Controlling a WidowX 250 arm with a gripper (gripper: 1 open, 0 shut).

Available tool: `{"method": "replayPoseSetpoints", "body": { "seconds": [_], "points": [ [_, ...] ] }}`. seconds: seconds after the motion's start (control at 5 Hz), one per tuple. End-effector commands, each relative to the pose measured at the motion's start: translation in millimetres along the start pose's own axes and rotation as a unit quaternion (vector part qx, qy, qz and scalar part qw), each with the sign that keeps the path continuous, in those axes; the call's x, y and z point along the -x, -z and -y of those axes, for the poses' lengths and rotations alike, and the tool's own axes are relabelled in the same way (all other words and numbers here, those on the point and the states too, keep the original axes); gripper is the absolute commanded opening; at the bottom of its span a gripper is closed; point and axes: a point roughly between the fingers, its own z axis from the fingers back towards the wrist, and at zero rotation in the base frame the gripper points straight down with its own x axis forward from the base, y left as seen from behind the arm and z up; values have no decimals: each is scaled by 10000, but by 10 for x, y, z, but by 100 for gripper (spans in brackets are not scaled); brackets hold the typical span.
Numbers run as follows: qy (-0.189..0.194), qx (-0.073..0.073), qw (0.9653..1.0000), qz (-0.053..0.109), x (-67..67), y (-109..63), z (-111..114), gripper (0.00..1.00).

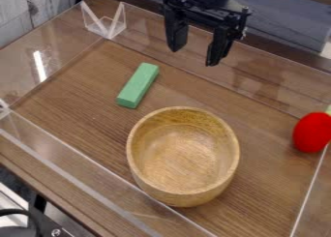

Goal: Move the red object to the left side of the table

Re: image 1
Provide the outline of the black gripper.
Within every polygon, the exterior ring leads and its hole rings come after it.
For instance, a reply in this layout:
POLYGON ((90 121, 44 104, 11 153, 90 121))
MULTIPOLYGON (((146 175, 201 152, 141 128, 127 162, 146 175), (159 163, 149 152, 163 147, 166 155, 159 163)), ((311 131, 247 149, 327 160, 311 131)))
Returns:
POLYGON ((163 0, 163 4, 169 5, 165 7, 167 45, 174 52, 187 45, 187 17, 205 25, 221 25, 215 28, 206 58, 206 66, 217 66, 229 55, 231 37, 245 36, 250 8, 235 0, 163 0))

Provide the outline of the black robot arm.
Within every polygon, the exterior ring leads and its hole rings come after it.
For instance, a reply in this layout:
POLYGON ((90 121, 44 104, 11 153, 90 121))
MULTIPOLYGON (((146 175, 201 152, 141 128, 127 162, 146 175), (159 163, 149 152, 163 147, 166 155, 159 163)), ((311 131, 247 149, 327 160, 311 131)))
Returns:
POLYGON ((214 31, 209 44, 206 66, 217 66, 229 56, 231 46, 246 34, 250 8, 235 0, 163 0, 166 38, 177 52, 187 45, 189 25, 205 26, 214 31))

